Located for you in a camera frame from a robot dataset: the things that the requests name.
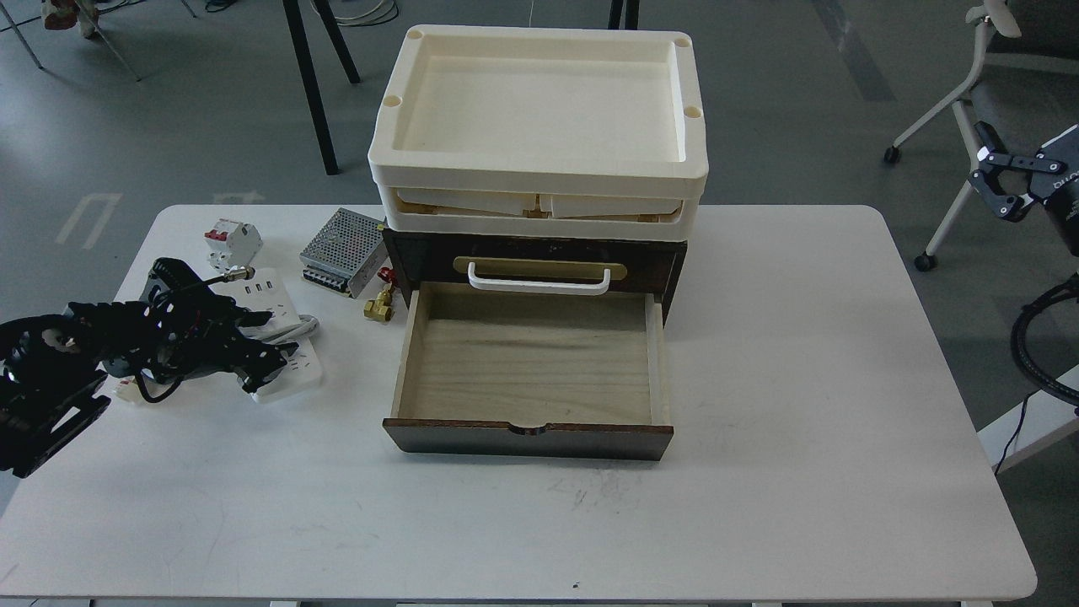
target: chair leg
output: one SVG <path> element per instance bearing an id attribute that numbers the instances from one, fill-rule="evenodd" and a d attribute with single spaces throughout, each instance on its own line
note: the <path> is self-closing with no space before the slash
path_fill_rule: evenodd
<path id="1" fill-rule="evenodd" d="M 86 4 L 87 1 L 88 0 L 74 0 L 76 4 L 79 5 L 79 10 L 86 15 L 91 14 L 92 13 L 91 9 L 93 9 L 93 5 Z M 101 37 L 101 41 L 105 42 L 105 45 L 109 47 L 109 51 L 111 51 L 112 54 L 115 55 L 118 59 L 120 59 L 120 63 L 124 64 L 124 67 L 127 68 L 127 71 L 132 72 L 132 75 L 135 77 L 135 82 L 141 81 L 142 77 L 139 75 L 137 71 L 135 71 L 135 69 L 131 66 L 131 64 L 127 63 L 126 59 L 124 59 L 124 56 L 121 55 L 119 51 L 117 51 L 115 46 L 112 45 L 112 42 L 109 42 L 109 37 L 105 36 L 105 32 L 101 31 L 101 28 L 97 27 L 97 23 L 94 19 L 90 19 L 90 24 L 94 27 L 94 31 L 96 31 L 97 35 Z"/>
<path id="2" fill-rule="evenodd" d="M 982 66 L 985 65 L 985 49 L 989 43 L 989 24 L 980 23 L 974 28 L 974 61 L 970 66 L 970 72 L 967 74 L 966 80 L 964 80 L 958 86 L 955 87 L 951 93 L 945 95 L 945 97 L 929 109 L 921 118 L 916 120 L 914 124 L 907 127 L 906 130 L 896 137 L 891 143 L 892 149 L 899 149 L 904 141 L 911 138 L 912 135 L 917 133 L 925 126 L 930 120 L 937 116 L 940 112 L 944 111 L 944 108 L 948 107 L 955 102 L 959 97 L 967 94 L 971 86 L 978 82 L 978 77 L 982 74 Z"/>
<path id="3" fill-rule="evenodd" d="M 3 13 L 4 18 L 8 19 L 9 24 L 11 24 L 11 28 L 15 30 L 15 36 L 17 36 L 19 42 L 23 43 L 23 47 L 26 49 L 26 52 L 30 54 L 30 58 L 33 59 L 33 63 L 35 65 L 38 66 L 38 69 L 45 69 L 45 67 L 41 65 L 41 61 L 38 60 L 38 55 L 33 54 L 33 49 L 30 49 L 30 43 L 26 41 L 26 38 L 23 37 L 23 32 L 18 30 L 18 26 L 15 25 L 15 19 L 11 18 L 11 13 L 8 12 L 8 9 L 3 5 L 3 2 L 0 2 L 0 12 Z"/>
<path id="4" fill-rule="evenodd" d="M 191 4 L 188 4 L 188 0 L 180 0 L 180 3 L 183 4 L 183 8 L 187 9 L 189 13 L 191 13 L 191 18 L 193 19 L 199 18 L 199 15 L 196 15 L 195 12 L 191 10 Z"/>
<path id="5" fill-rule="evenodd" d="M 970 195 L 974 193 L 974 188 L 970 184 L 970 181 L 964 181 L 962 187 L 959 188 L 959 193 L 955 195 L 955 199 L 952 201 L 952 206 L 948 207 L 947 212 L 944 213 L 944 218 L 941 220 L 940 225 L 937 225 L 937 231 L 933 232 L 933 237 L 929 238 L 929 244 L 926 245 L 926 250 L 923 252 L 926 257 L 932 259 L 937 256 L 937 249 L 940 248 L 941 242 L 947 236 L 947 233 L 952 231 L 952 225 L 955 224 L 956 219 L 959 217 L 959 211 L 966 206 L 967 201 L 970 199 Z"/>
<path id="6" fill-rule="evenodd" d="M 962 136 L 962 144 L 967 149 L 967 155 L 970 158 L 970 170 L 974 170 L 978 168 L 978 149 L 981 147 L 981 142 L 979 142 L 974 134 L 974 128 L 970 124 L 970 114 L 967 113 L 966 101 L 958 100 L 952 104 L 952 111 L 955 113 L 955 122 L 959 127 L 959 134 Z M 959 211 L 962 210 L 962 207 L 970 199 L 973 192 L 974 188 L 970 184 L 970 181 L 965 180 L 962 188 L 959 189 L 959 193 L 952 201 L 952 206 L 944 213 L 944 219 L 941 220 L 940 225 L 937 225 L 933 237 L 929 238 L 926 249 L 914 259 L 914 266 L 919 271 L 926 272 L 937 266 L 937 249 L 940 248 L 947 233 L 952 231 L 952 225 L 955 224 L 956 219 L 959 217 Z"/>

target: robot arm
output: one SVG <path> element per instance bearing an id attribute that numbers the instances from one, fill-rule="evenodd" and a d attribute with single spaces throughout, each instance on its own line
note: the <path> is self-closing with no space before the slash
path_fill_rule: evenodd
<path id="1" fill-rule="evenodd" d="M 974 130 L 982 148 L 978 169 L 968 180 L 989 210 L 1001 219 L 1021 221 L 1030 207 L 1040 204 L 1071 254 L 1079 257 L 1079 124 L 1047 141 L 1033 156 L 1009 153 L 996 129 L 985 122 L 974 124 Z M 1021 173 L 1027 191 L 1006 192 L 1000 184 L 1006 170 Z"/>
<path id="2" fill-rule="evenodd" d="M 281 374 L 296 343 L 244 337 L 270 313 L 236 306 L 215 281 L 249 278 L 241 267 L 208 280 L 179 259 L 160 258 L 137 301 L 70 303 L 64 315 L 0 325 L 0 470 L 25 479 L 93 424 L 109 399 L 94 394 L 113 377 L 135 376 L 144 398 L 164 400 L 181 382 L 217 372 L 255 392 Z M 149 394 L 145 378 L 168 385 Z"/>

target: drawer front panel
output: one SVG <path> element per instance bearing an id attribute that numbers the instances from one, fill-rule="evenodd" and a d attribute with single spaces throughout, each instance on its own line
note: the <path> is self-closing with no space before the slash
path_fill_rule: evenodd
<path id="1" fill-rule="evenodd" d="M 500 422 L 386 419 L 386 433 L 402 452 L 595 459 L 659 460 L 674 429 L 670 426 L 548 424 L 519 429 Z"/>

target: gray floor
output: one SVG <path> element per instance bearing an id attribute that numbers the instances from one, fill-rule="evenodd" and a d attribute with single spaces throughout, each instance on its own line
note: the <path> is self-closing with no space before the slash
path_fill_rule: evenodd
<path id="1" fill-rule="evenodd" d="M 531 12 L 533 26 L 604 27 L 607 8 L 606 0 L 398 1 L 397 20 L 345 30 L 365 78 L 356 86 L 304 9 L 344 169 L 334 177 L 323 171 L 278 2 L 242 0 L 211 15 L 193 2 L 199 19 L 175 0 L 107 15 L 103 27 L 142 73 L 138 83 L 100 42 L 74 31 L 24 27 L 46 72 L 13 32 L 0 33 L 0 319 L 110 299 L 154 216 L 172 204 L 378 202 L 366 151 L 411 25 L 524 26 Z M 972 3 L 644 2 L 642 28 L 694 39 L 711 161 L 704 202 L 869 204 L 905 258 L 920 252 L 965 177 L 955 124 L 950 115 L 930 124 L 898 166 L 879 156 L 966 73 L 972 39 L 962 16 Z M 38 0 L 4 4 L 16 19 L 39 8 Z M 341 14 L 367 4 L 333 2 Z M 83 199 L 82 218 L 65 230 Z M 118 202 L 101 220 L 109 199 Z M 1030 390 L 1008 355 L 1019 306 L 1076 262 L 1042 215 L 1005 223 L 980 202 L 968 205 L 940 257 L 931 273 L 912 266 L 912 278 L 981 428 Z M 1036 354 L 1050 371 L 1079 362 L 1077 320 L 1065 312 L 1039 329 Z M 1079 605 L 1077 465 L 1064 442 L 1000 477 L 1039 578 L 1037 593 L 1017 604 Z M 0 477 L 0 508 L 15 486 Z M 113 603 L 149 605 L 98 605 Z"/>

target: brass fitting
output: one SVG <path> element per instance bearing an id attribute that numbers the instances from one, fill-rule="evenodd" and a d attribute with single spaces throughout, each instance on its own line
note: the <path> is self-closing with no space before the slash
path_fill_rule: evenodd
<path id="1" fill-rule="evenodd" d="M 382 288 L 374 299 L 368 299 L 364 303 L 364 317 L 380 322 L 390 322 L 394 318 L 394 285 L 387 284 Z"/>

